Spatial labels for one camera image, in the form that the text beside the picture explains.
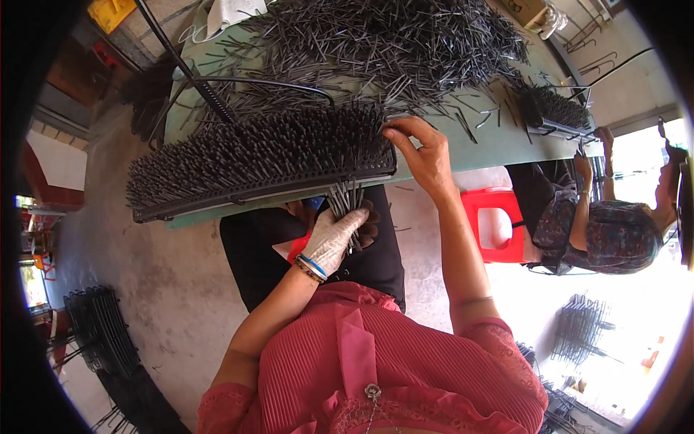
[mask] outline necklace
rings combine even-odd
[[[388,419],[388,422],[391,423],[391,425],[393,426],[393,428],[395,428],[395,431],[398,434],[403,434],[403,432],[400,431],[400,429],[397,426],[395,426],[393,421],[390,420],[390,417],[388,417],[386,412],[383,411],[383,409],[381,409],[381,407],[378,405],[378,399],[381,397],[381,388],[371,383],[368,386],[366,386],[366,388],[364,389],[364,393],[366,394],[366,398],[368,398],[373,403],[373,410],[371,411],[371,418],[369,418],[369,426],[366,427],[366,434],[369,434],[369,431],[371,430],[371,422],[373,422],[373,417],[376,414],[376,410],[383,413],[383,415],[386,417],[386,419]]]

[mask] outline bracelet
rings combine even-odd
[[[297,255],[294,258],[294,264],[297,267],[299,267],[300,269],[302,269],[306,273],[307,276],[309,276],[311,279],[313,279],[314,281],[316,281],[318,283],[323,283],[327,280],[327,278],[325,278],[324,276],[319,275],[318,270],[312,269],[313,267],[310,267],[309,264],[304,262],[301,259],[301,255]]]
[[[303,253],[300,253],[300,254],[299,254],[299,257],[301,258],[301,260],[302,260],[306,265],[308,265],[308,266],[314,268],[315,270],[317,270],[319,276],[322,276],[322,277],[324,277],[324,278],[327,278],[327,277],[325,276],[325,271],[323,271],[323,269],[320,268],[320,267],[318,266],[318,264],[316,264],[316,263],[313,262],[311,259],[309,259],[309,258],[307,258],[306,256],[304,256]]]

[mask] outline plastic bristle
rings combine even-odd
[[[545,119],[572,128],[590,128],[591,113],[584,106],[557,94],[551,87],[531,87],[529,92]]]
[[[134,160],[128,206],[142,210],[235,188],[358,174],[390,150],[376,106],[303,108],[217,124]]]

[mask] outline hair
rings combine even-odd
[[[670,180],[668,181],[668,196],[672,201],[673,208],[676,209],[677,189],[679,188],[679,174],[681,172],[679,164],[686,160],[688,154],[684,149],[672,147],[669,143],[665,146],[665,149],[670,157],[668,164],[672,165],[672,172],[670,173]]]

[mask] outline red plastic stool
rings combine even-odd
[[[480,244],[479,212],[484,208],[499,208],[509,215],[511,223],[521,222],[523,216],[518,207],[514,189],[510,187],[489,187],[470,190],[460,194],[460,200],[465,207],[470,226],[472,226],[480,249],[482,259],[489,262],[524,263],[523,260],[523,227],[513,228],[511,239],[501,249],[483,249]]]

